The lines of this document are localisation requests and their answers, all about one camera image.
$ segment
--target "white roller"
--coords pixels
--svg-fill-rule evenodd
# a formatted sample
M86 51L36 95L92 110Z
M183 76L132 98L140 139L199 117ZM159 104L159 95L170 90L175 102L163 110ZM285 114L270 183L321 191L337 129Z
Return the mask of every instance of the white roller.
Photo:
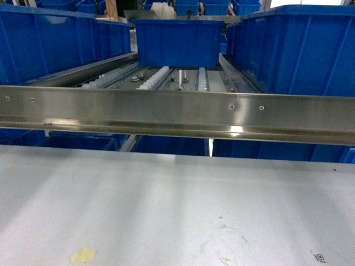
M206 70L205 68L199 69L199 91L207 91L207 79L206 79Z
M151 90L156 84L159 83L161 78L168 73L169 67L164 66L161 69L159 69L158 72L156 72L153 76L150 77L143 85L140 85L138 90Z
M104 75L101 75L100 78L95 79L94 81L89 82L88 84L83 84L83 88L100 88L103 87L107 83L111 83L112 81L118 79L120 76L130 72L131 70L137 68L139 66L139 63L134 63L132 65L128 65L124 68L117 68L114 69L110 72L105 73ZM118 84L114 84L114 86L111 86L109 88L114 88L117 87Z

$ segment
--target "stainless steel rail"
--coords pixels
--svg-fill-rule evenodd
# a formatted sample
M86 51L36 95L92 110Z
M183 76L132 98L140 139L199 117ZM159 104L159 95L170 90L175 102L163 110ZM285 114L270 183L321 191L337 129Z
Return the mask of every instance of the stainless steel rail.
M355 145L355 98L0 86L0 126Z
M125 64L132 64L138 61L138 53L133 52L118 57L102 60L92 64L79 66L77 68L61 71L55 74L44 76L39 79L29 80L22 85L43 86L43 87L69 87L90 81L99 75L121 67Z

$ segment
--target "blue plastic bin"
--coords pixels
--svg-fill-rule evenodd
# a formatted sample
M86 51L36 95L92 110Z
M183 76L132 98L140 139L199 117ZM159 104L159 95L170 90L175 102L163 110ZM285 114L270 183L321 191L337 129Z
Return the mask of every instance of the blue plastic bin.
M170 4L169 0L146 0L143 4L144 10L150 10L153 3L167 3Z
M344 153L342 158L343 163L354 163L355 164L355 148L348 148Z
M223 21L133 20L139 63L147 66L215 67Z
M268 160L348 162L348 146L262 142L245 140L215 140L213 156Z
M7 4L13 4L12 0L6 0L6 3L7 3ZM43 6L42 6L42 0L41 0L41 1L36 0L35 3L36 3L36 5L37 5L37 7L43 7Z
M226 16L228 14L228 4L205 4L206 16Z
M0 145L40 146L44 142L43 130L0 129Z
M259 4L259 0L233 0L238 4Z
M38 8L42 8L43 7L43 2L42 1L36 1L35 4L36 4L36 6Z
M199 5L195 4L176 4L175 11L177 16L187 16L187 12L191 10L193 16L199 14Z
M0 84L19 84L96 61L93 18L1 4Z
M51 131L44 147L118 151L126 135Z
M70 2L72 2L73 0L42 0L43 4L51 4L51 5L55 5L55 4L68 4Z
M48 9L56 9L56 10L64 10L64 11L77 11L77 7L75 6L78 3L77 0L72 0L67 3L56 3L56 4L48 4L43 3L44 8Z
M77 7L78 12L89 13L97 15L96 13L96 6L95 0L82 0L75 5ZM98 15L104 15L106 10L106 1L100 0L99 1L99 13Z
M225 54L227 52L227 37L223 34L221 37L221 54Z
M205 139L142 136L131 151L149 154L207 156L205 143Z
M228 6L231 0L201 0L204 4L220 4L224 6Z
M94 37L98 60L104 60L131 52L129 23L94 22Z
M234 13L237 16L247 15L253 12L259 11L261 8L260 4L234 4Z
M355 96L355 6L283 6L242 17L231 59L260 89Z
M199 5L200 0L176 0L175 4L179 5L179 6L198 6Z

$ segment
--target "sticker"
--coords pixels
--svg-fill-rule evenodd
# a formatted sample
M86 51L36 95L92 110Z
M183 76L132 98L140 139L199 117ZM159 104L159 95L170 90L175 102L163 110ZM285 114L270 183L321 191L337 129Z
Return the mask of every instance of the sticker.
M316 258L316 260L318 262L321 262L321 263L328 263L324 257L324 255L321 253L321 252L317 252L317 251L314 251L314 250L310 250L311 253L313 254L313 256Z

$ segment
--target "gray table surface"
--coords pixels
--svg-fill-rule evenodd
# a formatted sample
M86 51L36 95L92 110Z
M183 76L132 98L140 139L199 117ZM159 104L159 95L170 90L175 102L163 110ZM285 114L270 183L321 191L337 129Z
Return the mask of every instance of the gray table surface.
M1 266L355 265L355 165L0 146L0 184Z

